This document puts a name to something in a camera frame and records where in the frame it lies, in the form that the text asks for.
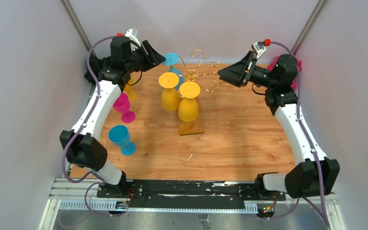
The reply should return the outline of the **yellow wine glass taken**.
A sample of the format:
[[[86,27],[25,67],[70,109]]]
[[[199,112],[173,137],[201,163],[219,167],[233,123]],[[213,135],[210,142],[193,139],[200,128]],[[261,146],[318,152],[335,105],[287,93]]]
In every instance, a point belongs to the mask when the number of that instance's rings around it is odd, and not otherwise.
[[[124,93],[128,96],[129,100],[135,101],[138,97],[138,94],[136,91],[132,90],[132,85],[133,85],[134,81],[131,79],[125,86],[124,88]]]

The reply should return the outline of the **pink wine glass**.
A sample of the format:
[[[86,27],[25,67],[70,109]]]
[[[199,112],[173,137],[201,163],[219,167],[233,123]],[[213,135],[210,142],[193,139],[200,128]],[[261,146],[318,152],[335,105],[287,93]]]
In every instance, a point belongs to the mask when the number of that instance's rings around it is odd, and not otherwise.
[[[124,123],[132,123],[136,119],[136,115],[130,110],[131,104],[129,97],[125,93],[121,93],[113,104],[113,108],[121,114],[121,121]]]

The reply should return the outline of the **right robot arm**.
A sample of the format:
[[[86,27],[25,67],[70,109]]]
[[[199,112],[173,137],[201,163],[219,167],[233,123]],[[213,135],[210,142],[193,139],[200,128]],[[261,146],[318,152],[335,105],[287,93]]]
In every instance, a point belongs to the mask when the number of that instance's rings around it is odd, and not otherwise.
[[[257,66],[249,51],[242,60],[218,71],[219,79],[233,86],[252,82],[266,88],[265,103],[291,145],[296,166],[290,172],[257,175],[254,193],[261,200],[267,200],[274,191],[292,198],[329,195],[340,172],[339,162],[329,159],[319,147],[298,107],[298,96],[291,88],[298,70],[298,60],[290,54],[280,55],[268,70]]]

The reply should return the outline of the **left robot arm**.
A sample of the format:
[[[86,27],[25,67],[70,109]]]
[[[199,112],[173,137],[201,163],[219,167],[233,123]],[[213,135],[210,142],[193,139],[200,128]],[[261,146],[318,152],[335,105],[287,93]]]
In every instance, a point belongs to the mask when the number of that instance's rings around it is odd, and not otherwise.
[[[92,69],[92,52],[96,45],[110,40],[108,60]],[[63,130],[59,140],[63,148],[61,169],[71,183],[96,176],[107,192],[116,198],[127,194],[126,174],[109,160],[107,149],[99,142],[101,130],[114,102],[121,96],[133,72],[146,72],[165,61],[148,40],[138,42],[133,35],[109,36],[96,42],[86,59],[95,90],[83,114],[71,130]]]

